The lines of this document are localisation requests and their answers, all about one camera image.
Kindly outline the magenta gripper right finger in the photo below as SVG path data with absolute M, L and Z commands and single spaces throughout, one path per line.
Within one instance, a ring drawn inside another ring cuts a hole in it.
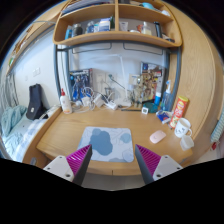
M 135 156 L 145 184 L 150 184 L 154 181 L 153 174 L 160 162 L 161 157 L 151 150 L 135 145 Z

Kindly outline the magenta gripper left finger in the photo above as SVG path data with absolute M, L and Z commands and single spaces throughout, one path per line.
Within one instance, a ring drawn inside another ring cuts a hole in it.
M 91 156 L 92 145 L 87 145 L 66 157 L 66 160 L 74 174 L 73 182 L 76 185 L 82 185 Z

